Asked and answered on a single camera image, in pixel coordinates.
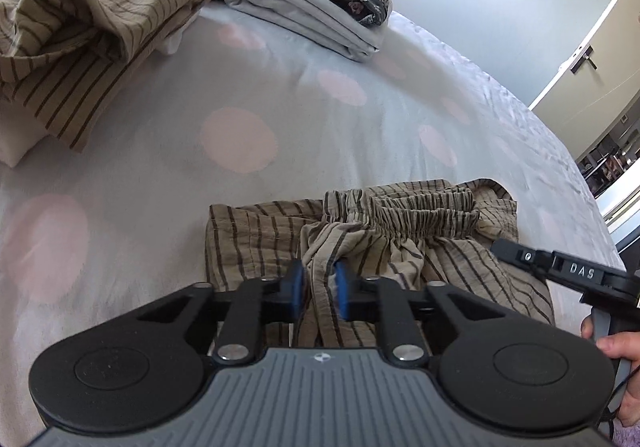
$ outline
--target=human hand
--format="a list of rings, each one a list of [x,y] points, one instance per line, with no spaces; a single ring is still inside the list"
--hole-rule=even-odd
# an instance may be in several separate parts
[[[590,339],[593,335],[591,317],[582,321],[580,335],[585,339]],[[640,365],[640,332],[622,332],[601,337],[597,340],[596,346],[610,359],[629,359],[631,369]],[[640,421],[640,373],[626,385],[618,419],[624,427],[631,427]]]

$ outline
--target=handheld device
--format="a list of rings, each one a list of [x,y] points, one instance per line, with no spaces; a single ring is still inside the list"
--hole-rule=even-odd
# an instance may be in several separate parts
[[[597,334],[640,330],[626,272],[502,239],[492,252],[581,291]],[[196,283],[45,350],[30,390],[48,429],[31,445],[611,445],[596,427],[622,362],[445,283],[334,268],[342,318],[375,324],[375,348],[264,347],[265,325],[300,317],[299,261],[232,292]]]

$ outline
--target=white bedsheet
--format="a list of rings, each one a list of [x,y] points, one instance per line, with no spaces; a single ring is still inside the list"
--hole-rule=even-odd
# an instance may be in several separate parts
[[[477,66],[397,13],[371,63],[224,5],[154,54],[74,154],[0,167],[0,443],[42,427],[37,354],[204,279],[208,205],[410,180],[493,178],[524,243],[621,267],[558,139]],[[554,290],[559,323],[585,310]]]

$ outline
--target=folded gray shirt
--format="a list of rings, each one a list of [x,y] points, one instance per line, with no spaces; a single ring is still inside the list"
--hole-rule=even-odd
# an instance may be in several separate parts
[[[362,26],[329,0],[225,0],[225,3],[361,62],[380,49],[388,25],[387,18],[382,26]]]

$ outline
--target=black circular base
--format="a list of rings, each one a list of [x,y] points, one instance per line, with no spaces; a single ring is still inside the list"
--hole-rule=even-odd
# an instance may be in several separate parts
[[[111,391],[140,382],[149,371],[144,353],[130,348],[102,348],[82,357],[76,364],[76,377],[94,389]]]
[[[454,340],[438,379],[457,406],[481,421],[545,434],[594,424],[609,399],[613,369],[580,337],[502,318],[474,322]]]
[[[131,320],[48,348],[29,382],[48,425],[109,434],[143,430],[178,414],[203,379],[200,357],[179,335],[160,323]]]

